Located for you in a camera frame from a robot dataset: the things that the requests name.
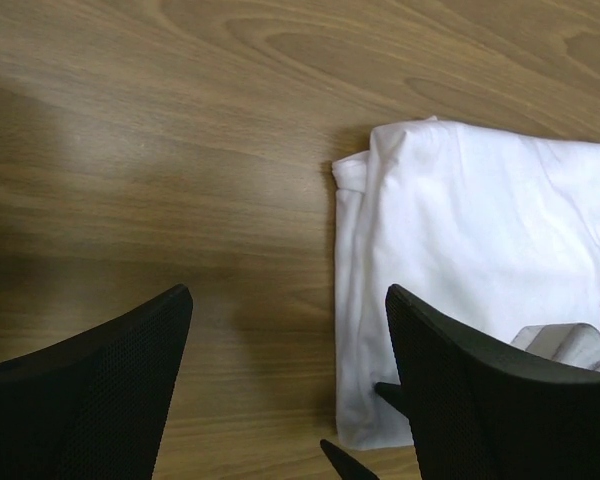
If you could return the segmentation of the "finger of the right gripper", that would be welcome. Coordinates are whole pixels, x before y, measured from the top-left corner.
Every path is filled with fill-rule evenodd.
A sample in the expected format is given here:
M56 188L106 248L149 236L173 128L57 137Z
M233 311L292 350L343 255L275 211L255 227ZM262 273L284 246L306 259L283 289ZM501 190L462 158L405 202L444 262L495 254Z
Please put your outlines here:
M377 382L374 385L375 393L386 403L398 411L404 418L411 421L412 402L399 383Z
M330 441L321 439L320 448L341 480L378 480L375 473Z

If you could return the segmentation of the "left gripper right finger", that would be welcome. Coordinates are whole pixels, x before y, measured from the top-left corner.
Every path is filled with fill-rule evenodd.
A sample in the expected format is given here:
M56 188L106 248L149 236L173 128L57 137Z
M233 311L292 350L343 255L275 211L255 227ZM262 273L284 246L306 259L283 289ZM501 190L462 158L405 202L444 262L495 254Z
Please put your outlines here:
M526 353L392 285L386 312L424 479L600 479L600 373Z

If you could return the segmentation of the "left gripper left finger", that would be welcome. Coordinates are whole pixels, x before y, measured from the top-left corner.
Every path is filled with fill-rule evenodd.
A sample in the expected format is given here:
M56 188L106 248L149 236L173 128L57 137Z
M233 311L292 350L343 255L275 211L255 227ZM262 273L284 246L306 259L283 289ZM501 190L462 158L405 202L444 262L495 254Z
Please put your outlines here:
M176 285L0 363L0 479L152 477L192 317Z

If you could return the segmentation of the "white t-shirt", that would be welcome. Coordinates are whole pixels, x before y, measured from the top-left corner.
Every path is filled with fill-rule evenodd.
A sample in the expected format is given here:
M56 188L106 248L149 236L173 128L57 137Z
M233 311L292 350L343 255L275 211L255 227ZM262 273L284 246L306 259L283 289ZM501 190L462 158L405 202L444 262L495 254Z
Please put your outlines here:
M600 327L600 144L429 118L376 127L332 172L344 446L412 441L373 390L398 379L393 284L504 342L527 326Z

